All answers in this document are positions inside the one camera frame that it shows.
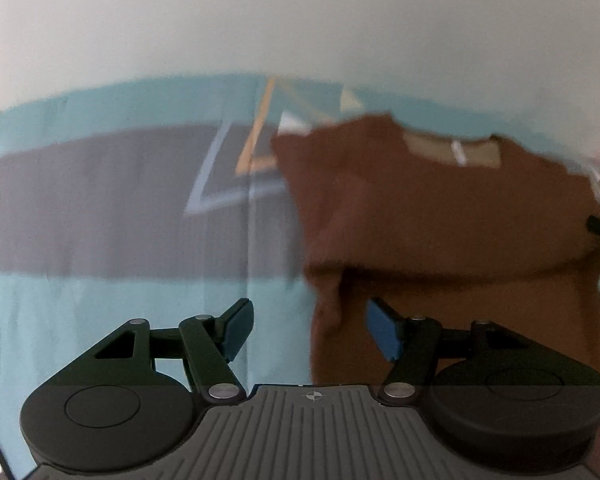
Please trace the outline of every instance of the gray ribbed plate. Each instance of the gray ribbed plate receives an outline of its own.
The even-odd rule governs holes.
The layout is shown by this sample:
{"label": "gray ribbed plate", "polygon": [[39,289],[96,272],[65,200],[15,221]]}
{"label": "gray ribbed plate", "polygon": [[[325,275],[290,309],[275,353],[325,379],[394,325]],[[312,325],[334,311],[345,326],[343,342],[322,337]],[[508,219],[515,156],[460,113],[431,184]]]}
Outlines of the gray ribbed plate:
{"label": "gray ribbed plate", "polygon": [[[40,466],[28,480],[95,480]],[[523,480],[443,447],[413,408],[388,408],[366,386],[261,386],[208,410],[170,455],[107,480]],[[596,480],[585,467],[535,480]]]}

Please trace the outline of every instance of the gray stripe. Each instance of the gray stripe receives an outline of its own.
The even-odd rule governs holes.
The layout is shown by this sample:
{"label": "gray stripe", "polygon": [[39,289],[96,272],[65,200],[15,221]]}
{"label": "gray stripe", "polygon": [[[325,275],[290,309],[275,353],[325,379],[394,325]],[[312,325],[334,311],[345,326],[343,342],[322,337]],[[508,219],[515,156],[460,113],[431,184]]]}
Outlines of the gray stripe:
{"label": "gray stripe", "polygon": [[[261,149],[274,131],[263,129]],[[172,126],[5,156],[0,272],[297,276],[301,230],[281,175],[234,174],[249,132],[235,124]],[[186,214],[187,204],[195,214]]]}

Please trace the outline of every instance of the folded fabric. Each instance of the folded fabric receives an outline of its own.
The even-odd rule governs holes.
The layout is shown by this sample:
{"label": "folded fabric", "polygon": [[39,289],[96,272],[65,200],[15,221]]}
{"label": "folded fabric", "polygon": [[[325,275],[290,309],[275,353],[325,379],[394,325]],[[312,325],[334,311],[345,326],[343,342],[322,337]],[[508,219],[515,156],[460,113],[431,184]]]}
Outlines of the folded fabric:
{"label": "folded fabric", "polygon": [[504,136],[440,140],[391,115],[272,148],[318,296],[314,383],[382,383],[392,365],[365,327],[372,296],[446,328],[489,319],[600,371],[600,240],[585,228],[600,205],[586,177]]}

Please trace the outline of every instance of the white wall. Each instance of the white wall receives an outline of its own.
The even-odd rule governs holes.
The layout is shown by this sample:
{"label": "white wall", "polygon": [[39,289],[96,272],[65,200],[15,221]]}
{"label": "white wall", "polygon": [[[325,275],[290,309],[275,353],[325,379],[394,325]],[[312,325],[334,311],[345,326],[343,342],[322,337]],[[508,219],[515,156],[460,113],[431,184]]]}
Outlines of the white wall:
{"label": "white wall", "polygon": [[0,110],[242,71],[497,111],[600,152],[600,0],[0,0]]}

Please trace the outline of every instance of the white triangle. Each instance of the white triangle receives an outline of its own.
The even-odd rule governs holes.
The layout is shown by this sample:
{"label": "white triangle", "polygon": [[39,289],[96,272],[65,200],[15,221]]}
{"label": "white triangle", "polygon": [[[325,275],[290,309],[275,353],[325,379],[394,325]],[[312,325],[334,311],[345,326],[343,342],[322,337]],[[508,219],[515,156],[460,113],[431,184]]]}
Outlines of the white triangle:
{"label": "white triangle", "polygon": [[365,105],[360,102],[360,99],[356,97],[356,95],[347,88],[342,88],[342,94],[340,95],[340,111],[359,111],[364,110]]}
{"label": "white triangle", "polygon": [[279,134],[307,135],[311,130],[312,126],[309,123],[289,112],[282,112],[278,125]]}

